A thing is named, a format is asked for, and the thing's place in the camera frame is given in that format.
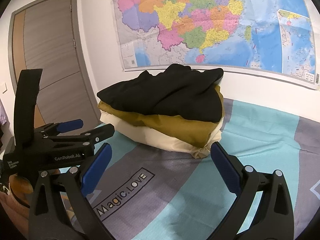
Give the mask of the person's left hand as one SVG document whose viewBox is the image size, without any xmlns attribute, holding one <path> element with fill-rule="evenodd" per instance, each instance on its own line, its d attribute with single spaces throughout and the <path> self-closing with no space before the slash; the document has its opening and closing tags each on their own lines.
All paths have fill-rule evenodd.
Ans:
<svg viewBox="0 0 320 240">
<path fill-rule="evenodd" d="M 31 195 L 34 188 L 30 181 L 20 177 L 18 174 L 13 174 L 9 177 L 10 192 L 13 197 L 23 206 L 30 207 Z"/>
</svg>

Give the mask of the pink sleeve forearm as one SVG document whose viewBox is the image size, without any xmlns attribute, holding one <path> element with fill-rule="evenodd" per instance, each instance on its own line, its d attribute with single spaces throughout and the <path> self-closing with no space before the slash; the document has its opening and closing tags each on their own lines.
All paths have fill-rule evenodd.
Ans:
<svg viewBox="0 0 320 240">
<path fill-rule="evenodd" d="M 13 195 L 1 192 L 1 230 L 9 238 L 29 239 L 29 208 L 21 205 Z"/>
</svg>

